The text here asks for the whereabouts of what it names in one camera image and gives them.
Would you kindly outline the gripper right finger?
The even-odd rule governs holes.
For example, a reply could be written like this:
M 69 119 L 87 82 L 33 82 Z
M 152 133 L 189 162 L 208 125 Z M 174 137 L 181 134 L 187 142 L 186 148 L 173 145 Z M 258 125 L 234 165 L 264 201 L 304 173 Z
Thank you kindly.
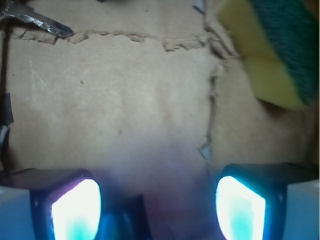
M 226 240 L 318 240 L 319 166 L 229 164 L 217 183 L 215 210 Z

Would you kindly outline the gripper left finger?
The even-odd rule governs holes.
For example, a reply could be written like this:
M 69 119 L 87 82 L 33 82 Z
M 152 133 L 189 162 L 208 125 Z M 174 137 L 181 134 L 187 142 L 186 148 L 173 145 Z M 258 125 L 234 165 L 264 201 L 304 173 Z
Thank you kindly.
M 0 172 L 2 240 L 94 240 L 101 211 L 100 185 L 86 169 Z

